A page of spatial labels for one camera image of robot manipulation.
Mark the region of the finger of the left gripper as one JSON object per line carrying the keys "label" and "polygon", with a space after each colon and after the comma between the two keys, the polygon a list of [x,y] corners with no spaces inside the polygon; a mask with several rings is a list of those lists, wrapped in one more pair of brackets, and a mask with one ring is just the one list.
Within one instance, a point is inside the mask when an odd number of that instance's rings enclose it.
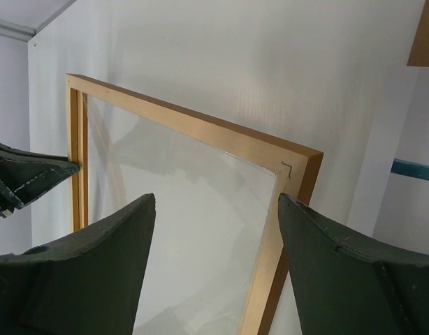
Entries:
{"label": "finger of the left gripper", "polygon": [[8,218],[80,171],[67,157],[36,154],[0,143],[0,217]]}

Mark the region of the wooden picture frame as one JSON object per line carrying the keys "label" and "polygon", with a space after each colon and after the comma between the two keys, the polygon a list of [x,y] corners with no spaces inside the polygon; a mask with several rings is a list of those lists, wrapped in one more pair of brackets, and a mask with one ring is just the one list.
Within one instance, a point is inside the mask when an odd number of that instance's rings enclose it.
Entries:
{"label": "wooden picture frame", "polygon": [[259,165],[277,177],[254,263],[239,334],[268,334],[289,270],[278,223],[278,198],[312,197],[323,152],[85,75],[66,76],[68,157],[80,165],[71,178],[71,225],[88,225],[87,98],[93,96]]}

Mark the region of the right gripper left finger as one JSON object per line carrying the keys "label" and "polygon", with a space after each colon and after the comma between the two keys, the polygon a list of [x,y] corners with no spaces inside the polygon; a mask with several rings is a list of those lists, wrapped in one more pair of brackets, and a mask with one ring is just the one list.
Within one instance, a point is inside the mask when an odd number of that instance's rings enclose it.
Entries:
{"label": "right gripper left finger", "polygon": [[0,334],[131,334],[155,218],[146,194],[77,232],[0,255]]}

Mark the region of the clear acrylic sheet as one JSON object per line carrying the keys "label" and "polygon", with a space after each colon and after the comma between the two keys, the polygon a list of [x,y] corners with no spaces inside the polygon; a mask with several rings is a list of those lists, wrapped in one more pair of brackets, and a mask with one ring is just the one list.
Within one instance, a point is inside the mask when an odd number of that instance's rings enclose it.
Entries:
{"label": "clear acrylic sheet", "polygon": [[156,198],[134,333],[235,334],[274,174],[94,97],[88,164],[90,223]]}

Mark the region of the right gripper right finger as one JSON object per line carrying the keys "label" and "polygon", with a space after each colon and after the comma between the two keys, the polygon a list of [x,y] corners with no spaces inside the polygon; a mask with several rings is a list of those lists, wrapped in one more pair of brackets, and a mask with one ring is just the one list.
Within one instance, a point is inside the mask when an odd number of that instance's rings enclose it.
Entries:
{"label": "right gripper right finger", "polygon": [[365,236],[285,193],[278,217],[304,334],[429,334],[429,255]]}

